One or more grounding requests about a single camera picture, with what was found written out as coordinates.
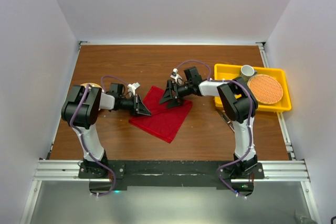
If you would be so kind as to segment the red cloth napkin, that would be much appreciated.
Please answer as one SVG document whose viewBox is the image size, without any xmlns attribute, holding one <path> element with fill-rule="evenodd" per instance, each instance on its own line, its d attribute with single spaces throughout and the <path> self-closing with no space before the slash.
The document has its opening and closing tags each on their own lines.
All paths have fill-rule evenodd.
<svg viewBox="0 0 336 224">
<path fill-rule="evenodd" d="M 129 119 L 129 123 L 167 143 L 171 143 L 193 104 L 191 101 L 186 100 L 182 106 L 168 109 L 165 104 L 159 104 L 163 94 L 164 90 L 152 86 L 143 100 L 144 105 L 150 110 L 152 115 L 132 116 Z"/>
</svg>

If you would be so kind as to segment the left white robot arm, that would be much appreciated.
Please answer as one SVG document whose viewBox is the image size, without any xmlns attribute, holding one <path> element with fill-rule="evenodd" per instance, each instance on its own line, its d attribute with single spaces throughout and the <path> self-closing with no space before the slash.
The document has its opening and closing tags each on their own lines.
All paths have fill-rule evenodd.
<svg viewBox="0 0 336 224">
<path fill-rule="evenodd" d="M 83 159 L 93 162 L 90 171 L 97 178 L 108 174 L 109 165 L 103 162 L 106 152 L 102 147 L 96 128 L 96 121 L 101 110 L 127 110 L 131 115 L 151 116 L 136 93 L 139 83 L 125 86 L 120 83 L 110 84 L 110 90 L 104 92 L 100 87 L 87 84 L 85 87 L 74 85 L 61 109 L 61 118 L 76 133 L 83 149 Z"/>
</svg>

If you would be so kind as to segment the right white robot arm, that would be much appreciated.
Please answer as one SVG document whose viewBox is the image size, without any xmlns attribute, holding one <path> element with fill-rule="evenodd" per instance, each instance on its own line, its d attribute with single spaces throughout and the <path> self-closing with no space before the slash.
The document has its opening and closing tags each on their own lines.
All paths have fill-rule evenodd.
<svg viewBox="0 0 336 224">
<path fill-rule="evenodd" d="M 233 124 L 235 131 L 234 158 L 240 162 L 234 165 L 234 173 L 239 178 L 246 178 L 253 171 L 250 162 L 256 160 L 253 124 L 258 102 L 247 83 L 241 77 L 233 80 L 205 80 L 196 67 L 184 70 L 186 81 L 182 81 L 178 70 L 174 69 L 160 103 L 167 108 L 181 106 L 184 97 L 197 95 L 200 97 L 219 97 L 224 112 Z"/>
</svg>

